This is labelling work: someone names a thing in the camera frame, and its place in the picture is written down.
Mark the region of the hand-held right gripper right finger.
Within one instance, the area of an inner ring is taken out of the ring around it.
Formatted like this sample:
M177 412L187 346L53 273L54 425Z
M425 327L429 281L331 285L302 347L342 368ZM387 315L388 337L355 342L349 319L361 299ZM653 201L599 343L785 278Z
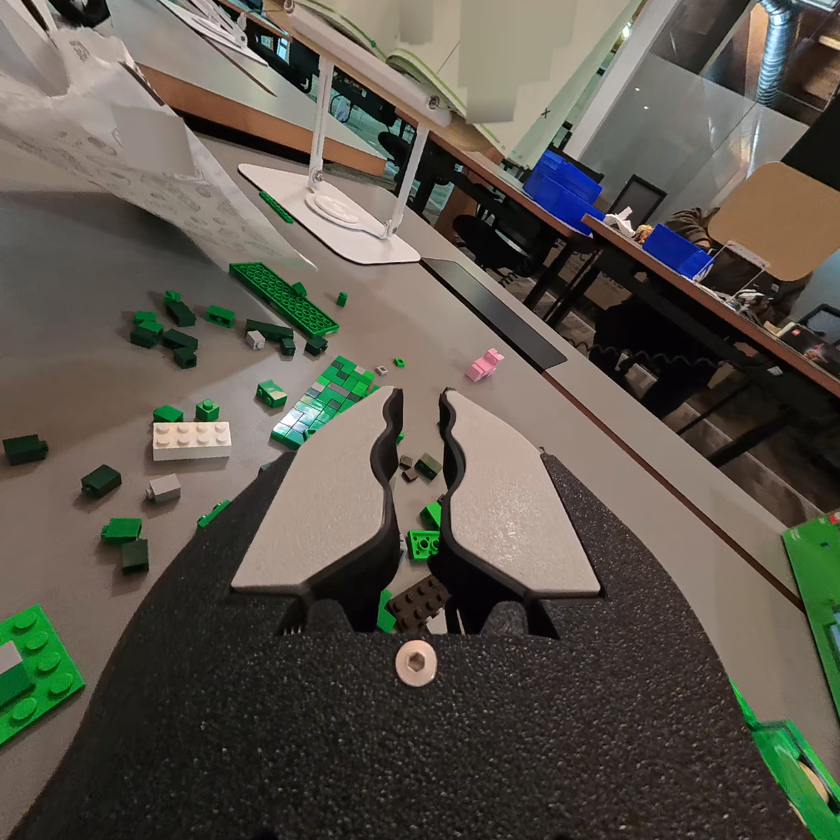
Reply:
M501 603L548 632L542 602L591 600L598 579L543 452L456 389L439 397L444 478L437 578L466 632Z

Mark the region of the large green board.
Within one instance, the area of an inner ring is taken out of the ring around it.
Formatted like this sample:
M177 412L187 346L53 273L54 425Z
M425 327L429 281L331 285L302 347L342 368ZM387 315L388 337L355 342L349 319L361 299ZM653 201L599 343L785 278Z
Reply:
M781 535L835 711L839 711L839 510Z

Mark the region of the wood-edged grey table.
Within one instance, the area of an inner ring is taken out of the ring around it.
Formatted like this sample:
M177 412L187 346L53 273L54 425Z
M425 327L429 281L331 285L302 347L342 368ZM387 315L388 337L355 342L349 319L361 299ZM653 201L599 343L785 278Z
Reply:
M308 162L317 105L267 66L226 50L155 1L108 2L112 31L173 110Z

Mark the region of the white desk lamp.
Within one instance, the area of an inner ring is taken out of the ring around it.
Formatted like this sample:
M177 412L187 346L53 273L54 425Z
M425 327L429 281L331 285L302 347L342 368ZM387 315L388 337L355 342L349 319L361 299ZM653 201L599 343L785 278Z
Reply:
M312 132L307 175L241 164L239 173L280 205L333 253L358 266L414 264L420 260L415 248L397 235L414 174L433 125L449 126L452 113L431 93L376 58L347 35L308 11L302 2L284 2L282 27L319 56L317 111ZM325 180L322 171L327 136L333 74L340 68L365 87L387 98L416 118L416 140L392 216L381 223L360 204Z

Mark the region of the black framed screen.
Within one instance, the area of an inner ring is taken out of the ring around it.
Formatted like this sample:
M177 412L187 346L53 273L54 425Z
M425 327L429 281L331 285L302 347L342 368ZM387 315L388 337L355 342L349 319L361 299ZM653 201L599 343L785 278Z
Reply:
M618 215L630 208L627 221L633 229L646 224L666 199L668 193L637 174L630 176L610 205L607 214Z

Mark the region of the black office chair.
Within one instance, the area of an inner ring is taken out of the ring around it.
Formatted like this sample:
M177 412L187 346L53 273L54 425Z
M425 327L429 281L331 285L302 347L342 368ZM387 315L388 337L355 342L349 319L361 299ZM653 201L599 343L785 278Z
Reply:
M398 194L403 185L403 177L408 168L414 148L414 142L409 143L401 136L382 131L377 139L397 166L395 175L394 194ZM449 152L442 149L435 142L427 140L423 148L423 155L414 174L414 180L419 182L415 197L407 203L414 212L421 214L425 209L435 186L446 186L453 182L456 174L457 160Z
M534 277L557 240L556 231L517 203L503 203L492 223L461 214L453 229L485 270L508 270L508 277Z

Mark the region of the white two-by-four brick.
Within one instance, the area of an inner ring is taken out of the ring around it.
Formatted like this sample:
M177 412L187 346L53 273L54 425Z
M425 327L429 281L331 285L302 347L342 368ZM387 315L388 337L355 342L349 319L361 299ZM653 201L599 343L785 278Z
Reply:
M233 450L229 422L154 423L154 462L226 458Z

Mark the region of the brown-edged table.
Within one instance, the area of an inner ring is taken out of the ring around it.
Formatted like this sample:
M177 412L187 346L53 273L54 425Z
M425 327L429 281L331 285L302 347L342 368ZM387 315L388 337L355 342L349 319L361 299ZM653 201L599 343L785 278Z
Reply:
M770 421L709 455L708 460L715 467L726 465L795 422L823 428L838 419L839 384L829 371L736 313L705 287L675 273L632 239L591 215L583 220L602 247L595 268L703 343L721 361L739 370L781 404L778 415ZM752 347L756 354L745 354L734 343L707 329L685 310L687 300L725 323L728 335Z
M533 310L553 288L572 255L593 254L598 250L600 243L593 235L580 234L544 211L522 191L520 184L510 184L505 179L507 173L484 154L463 149L457 143L452 143L452 132L455 128L455 122L451 122L446 129L433 125L427 138L456 158L457 172L453 175L452 182L455 189L475 201L480 209L493 217L501 216L501 211L496 209L498 205L517 203L556 231L556 243L545 258L542 269L532 277L535 278L535 284L524 300L524 305Z

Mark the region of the beige board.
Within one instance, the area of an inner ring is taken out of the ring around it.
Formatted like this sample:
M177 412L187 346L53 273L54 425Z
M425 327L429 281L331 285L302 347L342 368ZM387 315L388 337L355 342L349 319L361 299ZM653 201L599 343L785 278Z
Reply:
M760 257L777 280L796 281L839 249L839 192L786 164L763 164L732 191L708 232Z

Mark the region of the dark brown studded plate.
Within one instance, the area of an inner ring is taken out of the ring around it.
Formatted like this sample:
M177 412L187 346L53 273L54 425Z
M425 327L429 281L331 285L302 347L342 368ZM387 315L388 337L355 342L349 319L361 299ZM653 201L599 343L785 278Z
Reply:
M391 596L385 609L395 618L400 634L421 632L428 621L445 608L450 593L432 574Z

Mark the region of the silver ventilation duct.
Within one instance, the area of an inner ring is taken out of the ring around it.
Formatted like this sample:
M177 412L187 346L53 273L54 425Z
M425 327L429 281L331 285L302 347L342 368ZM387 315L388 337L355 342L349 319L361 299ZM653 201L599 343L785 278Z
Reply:
M800 1L760 1L768 22L755 88L755 101L774 109L780 95L786 67L795 45L803 3Z

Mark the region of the bright green square plate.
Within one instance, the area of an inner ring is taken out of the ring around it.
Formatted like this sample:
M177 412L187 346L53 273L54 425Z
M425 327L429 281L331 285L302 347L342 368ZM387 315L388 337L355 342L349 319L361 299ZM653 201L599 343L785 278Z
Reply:
M1 744L82 690L85 681L38 604L1 622Z

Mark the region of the blue storage bin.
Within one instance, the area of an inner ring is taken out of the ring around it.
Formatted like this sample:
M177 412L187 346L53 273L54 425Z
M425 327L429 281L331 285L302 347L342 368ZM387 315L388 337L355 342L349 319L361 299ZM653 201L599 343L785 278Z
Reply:
M537 170L589 204L594 204L602 193L603 173L593 171L564 152L547 149L535 164L533 172Z
M702 280L715 261L714 255L664 224L657 224L653 228L642 248L676 274L692 281Z
M584 221L586 216L598 221L605 218L603 211L556 182L551 173L532 171L522 189L544 211L580 234L592 234Z

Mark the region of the grey desk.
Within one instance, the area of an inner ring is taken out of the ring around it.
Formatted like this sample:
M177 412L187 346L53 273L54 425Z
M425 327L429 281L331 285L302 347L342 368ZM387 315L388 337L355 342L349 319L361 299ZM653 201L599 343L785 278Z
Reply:
M404 390L409 455L439 456L438 395L447 385L544 446L641 538L688 596L722 662L762 719L791 718L823 757L835 721L824 700L793 580L778 541L784 529L757 502L686 446L659 463L668 429L643 421L654 446L642 466L572 401L573 385L602 385L582 358L536 371L420 265L365 269L306 232L289 240L318 272L279 268L335 312L338 336L325 357L300 350L252 351L247 318L273 314L228 273L216 247L68 173L2 148L2 437L37 434L47 457L10 466L2 456L2 616L39 603L70 651L86 688L2 747L2 838L42 792L87 712L110 655L152 586L196 535L196 518L235 499L283 448L269 440L281 412L256 399L271 378L293 403L337 354L373 369L402 356L383 382ZM164 309L178 291L196 315L179 328ZM348 293L344 308L336 305ZM233 310L232 329L205 320L208 306ZM155 312L164 331L198 339L196 367L180 369L161 341L131 344L133 315ZM485 380L465 373L488 349L505 359ZM168 404L194 423L203 399L220 405L233 450L226 458L154 462L153 411ZM81 478L101 465L122 484L101 499ZM156 476L176 474L181 498L149 502ZM150 569L121 573L121 544L100 539L111 518L142 518Z

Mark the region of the green printed packaging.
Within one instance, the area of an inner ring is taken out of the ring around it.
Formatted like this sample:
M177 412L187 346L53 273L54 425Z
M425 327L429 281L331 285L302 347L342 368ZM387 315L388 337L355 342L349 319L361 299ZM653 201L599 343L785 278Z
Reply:
M792 720L760 721L730 682L753 743L793 812L817 839L839 838L839 786Z

